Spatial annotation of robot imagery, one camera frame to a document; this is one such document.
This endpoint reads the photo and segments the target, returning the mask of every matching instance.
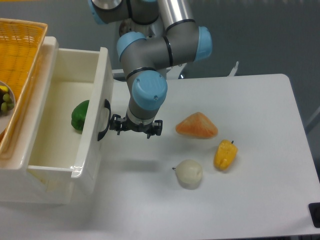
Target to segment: fake fruit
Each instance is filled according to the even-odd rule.
[[[74,129],[78,131],[82,131],[84,129],[88,106],[89,100],[86,100],[76,106],[73,110],[71,114],[71,125]]]
[[[173,168],[176,177],[184,184],[197,184],[203,176],[202,166],[195,160],[183,160]]]
[[[178,134],[198,139],[210,139],[218,134],[218,128],[202,112],[188,116],[175,126],[175,130]]]
[[[15,104],[13,103],[9,89],[7,86],[0,86],[0,106],[1,114],[6,114],[8,111],[14,108]]]
[[[234,141],[222,140],[215,153],[213,165],[218,170],[226,170],[234,161],[238,148],[233,144]]]

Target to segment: yellow pepper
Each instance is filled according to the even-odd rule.
[[[233,144],[234,141],[222,140],[215,153],[213,165],[219,170],[226,170],[235,159],[238,148]]]

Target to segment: yellow basket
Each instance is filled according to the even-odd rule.
[[[0,142],[0,153],[7,150],[27,101],[47,28],[48,25],[44,23],[0,18],[0,81],[12,89],[16,99],[12,118]]]

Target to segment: gray floor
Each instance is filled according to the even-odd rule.
[[[187,78],[227,76],[239,61],[238,75],[289,76],[305,124],[320,106],[320,0],[190,0],[200,26],[209,28],[213,53],[188,64]],[[0,2],[0,17],[44,22],[47,36],[61,48],[107,47],[113,69],[121,68],[115,46],[119,23],[97,25],[87,0]],[[320,170],[320,124],[308,134]]]

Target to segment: table surface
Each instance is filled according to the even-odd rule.
[[[129,92],[115,82],[111,108],[124,116]],[[190,139],[175,125],[194,112],[218,127]],[[231,239],[319,234],[308,204],[320,185],[289,79],[282,74],[168,81],[161,136],[109,131],[91,196],[68,205],[0,203],[1,239]],[[237,157],[213,167],[223,139]],[[200,186],[181,187],[172,167],[194,159]]]

